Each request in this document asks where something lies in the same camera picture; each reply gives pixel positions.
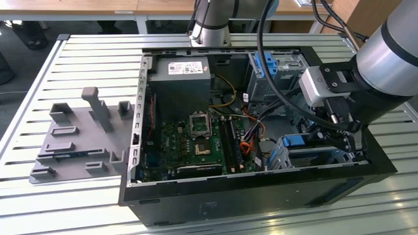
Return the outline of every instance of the green circuit board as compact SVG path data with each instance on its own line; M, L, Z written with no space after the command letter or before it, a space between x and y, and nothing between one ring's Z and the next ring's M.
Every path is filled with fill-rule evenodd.
M195 130L206 130L206 121L202 120L194 123ZM191 164L222 164L223 174L227 174L225 156L222 149L222 141L219 135L218 119L210 119L211 136L196 137L191 136L190 121L166 122L162 126L162 166L170 169L178 165ZM235 119L235 132L241 137L245 133L242 120ZM199 153L199 143L210 143L210 153ZM253 163L245 164L243 172L253 170Z
M208 119L207 136L192 136L190 120L162 123L159 154L147 156L146 182L168 180L171 170L187 165L222 165L222 174L230 174L222 148L219 122L216 118ZM245 134L242 119L235 118L234 124L235 134L241 138ZM194 130L207 130L206 118L194 119ZM245 161L242 165L241 173L254 171L253 160Z

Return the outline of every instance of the power supply label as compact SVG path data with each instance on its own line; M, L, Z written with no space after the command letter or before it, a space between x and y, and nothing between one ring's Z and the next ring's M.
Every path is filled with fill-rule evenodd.
M202 62L172 62L168 64L168 75L203 73Z

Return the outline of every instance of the wooden desk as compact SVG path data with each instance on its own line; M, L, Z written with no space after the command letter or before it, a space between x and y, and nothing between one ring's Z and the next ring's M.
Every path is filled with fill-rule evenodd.
M135 20L138 0L0 0L0 20Z
M147 20L190 20L195 0L138 0L135 11L136 24L140 34L147 34ZM319 15L327 20L329 13L318 7ZM314 21L311 7L299 7L295 0L281 0L279 8L270 21ZM310 32L319 33L322 25L314 23Z
M0 20L100 21L135 20L147 34L147 20L190 20L195 0L0 0ZM319 8L323 20L327 12ZM313 21L313 9L294 0L281 0L271 21ZM321 32L314 23L310 32Z
M195 0L138 0L136 14L140 15L191 15ZM327 14L323 8L319 14ZM299 7L295 0L281 0L277 15L313 15L311 7Z

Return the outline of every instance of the barcode sticker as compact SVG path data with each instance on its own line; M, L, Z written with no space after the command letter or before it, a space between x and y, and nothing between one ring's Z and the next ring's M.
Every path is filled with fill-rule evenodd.
M134 11L115 11L115 14L134 14Z
M247 93L242 94L242 98L243 98L243 101L246 103L249 103L249 94Z
M203 73L202 62L172 62L168 64L168 75Z
M259 167L262 167L262 160L259 158L255 158L254 162L255 162L257 165L259 165Z

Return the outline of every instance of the yellow cable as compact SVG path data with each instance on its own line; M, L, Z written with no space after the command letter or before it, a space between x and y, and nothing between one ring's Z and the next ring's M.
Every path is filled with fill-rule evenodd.
M220 107L226 107L229 105L231 105L234 102L235 102L235 99L237 99L237 90L235 90L235 87L233 86L233 84L230 83L230 81L220 75L216 74L218 77L220 77L230 85L230 87L233 88L233 91L234 91L234 96L233 96L233 100L226 103L226 104L214 104L214 105L210 105L210 107L214 107L214 108L220 108Z

